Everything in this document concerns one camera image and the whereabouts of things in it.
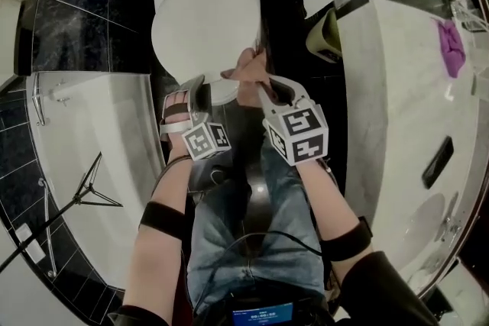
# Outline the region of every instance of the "toilet seat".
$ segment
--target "toilet seat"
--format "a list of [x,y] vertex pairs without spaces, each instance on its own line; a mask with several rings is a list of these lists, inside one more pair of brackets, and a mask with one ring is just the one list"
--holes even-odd
[[236,66],[244,48],[254,47],[260,21],[260,0],[163,0],[151,38],[178,83],[204,74],[212,104],[224,105],[236,97],[238,83],[220,73]]

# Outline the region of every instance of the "person's leg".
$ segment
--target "person's leg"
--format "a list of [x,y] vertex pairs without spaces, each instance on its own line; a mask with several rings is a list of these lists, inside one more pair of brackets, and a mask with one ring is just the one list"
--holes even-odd
[[[269,231],[283,231],[320,251],[302,181],[289,164],[265,140],[261,168],[267,183],[274,217]],[[262,254],[253,264],[254,277],[271,279],[317,291],[324,295],[324,266],[321,257],[291,239],[268,234]]]
[[[245,216],[248,196],[245,183],[228,179],[216,186],[196,207],[187,285],[194,308],[206,290],[198,313],[223,299],[230,290],[253,283],[248,262],[237,248],[227,252],[220,261],[225,249],[235,241],[233,233]],[[220,266],[207,285],[217,262]]]

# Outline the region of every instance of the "purple cloth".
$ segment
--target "purple cloth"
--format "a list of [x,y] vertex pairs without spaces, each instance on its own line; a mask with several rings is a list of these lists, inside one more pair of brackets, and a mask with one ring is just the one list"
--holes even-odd
[[460,33],[452,21],[437,21],[437,24],[446,70],[452,78],[456,78],[458,71],[465,64],[465,51]]

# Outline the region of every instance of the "white bathtub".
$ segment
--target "white bathtub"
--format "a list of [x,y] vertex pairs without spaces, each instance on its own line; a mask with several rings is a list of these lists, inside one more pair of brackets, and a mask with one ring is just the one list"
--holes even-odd
[[[27,83],[28,115],[50,190],[62,208],[102,152],[94,188],[124,207],[75,205],[64,218],[105,282],[124,288],[138,224],[164,167],[149,77],[87,72],[39,77],[46,125],[36,125],[29,96],[33,77]],[[92,195],[84,200],[103,202]]]

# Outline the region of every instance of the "display screen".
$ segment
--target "display screen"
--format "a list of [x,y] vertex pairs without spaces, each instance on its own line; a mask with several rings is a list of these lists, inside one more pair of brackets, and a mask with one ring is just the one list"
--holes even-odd
[[292,321],[292,303],[232,312],[235,326],[255,326]]

